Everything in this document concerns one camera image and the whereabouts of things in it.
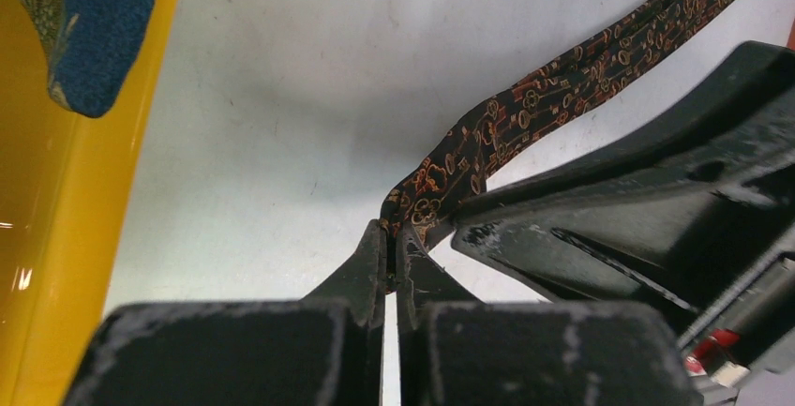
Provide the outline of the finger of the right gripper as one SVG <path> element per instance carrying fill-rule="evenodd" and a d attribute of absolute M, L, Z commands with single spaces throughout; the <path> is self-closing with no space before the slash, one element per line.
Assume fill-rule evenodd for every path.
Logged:
<path fill-rule="evenodd" d="M 550 298 L 662 313 L 687 353 L 794 362 L 794 53 L 748 41 L 648 124 L 465 202 L 452 247 Z"/>

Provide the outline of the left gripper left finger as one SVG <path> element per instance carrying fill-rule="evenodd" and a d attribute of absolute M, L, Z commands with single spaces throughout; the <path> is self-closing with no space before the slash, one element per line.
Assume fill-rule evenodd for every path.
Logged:
<path fill-rule="evenodd" d="M 91 338 L 66 405 L 378 405 L 386 235 L 292 301 L 124 305 Z"/>

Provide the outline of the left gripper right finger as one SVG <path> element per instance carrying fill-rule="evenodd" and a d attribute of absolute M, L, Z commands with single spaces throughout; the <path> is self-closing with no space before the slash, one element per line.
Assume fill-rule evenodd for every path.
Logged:
<path fill-rule="evenodd" d="M 699 405 L 672 331 L 635 302 L 479 301 L 396 238 L 405 405 Z"/>

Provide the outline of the dark key-patterned tie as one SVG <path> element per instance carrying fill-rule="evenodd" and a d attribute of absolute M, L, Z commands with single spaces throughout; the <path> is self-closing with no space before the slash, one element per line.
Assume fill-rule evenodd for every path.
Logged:
<path fill-rule="evenodd" d="M 672 55 L 735 0 L 647 0 L 623 18 L 466 112 L 387 194 L 388 243 L 408 227 L 426 248 L 451 232 L 460 205 L 500 168 Z"/>

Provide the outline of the dark green ties pile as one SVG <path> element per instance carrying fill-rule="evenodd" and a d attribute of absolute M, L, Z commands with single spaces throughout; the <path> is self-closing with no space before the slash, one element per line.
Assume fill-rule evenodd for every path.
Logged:
<path fill-rule="evenodd" d="M 47 92 L 90 118 L 114 105 L 134 65 L 156 0 L 20 0 L 44 51 Z"/>

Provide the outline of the yellow plastic bin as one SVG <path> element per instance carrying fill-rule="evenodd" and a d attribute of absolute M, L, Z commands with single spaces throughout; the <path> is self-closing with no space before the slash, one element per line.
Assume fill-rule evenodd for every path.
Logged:
<path fill-rule="evenodd" d="M 101 320 L 177 0 L 156 0 L 114 107 L 45 92 L 38 36 L 1 0 L 1 401 L 57 405 Z"/>

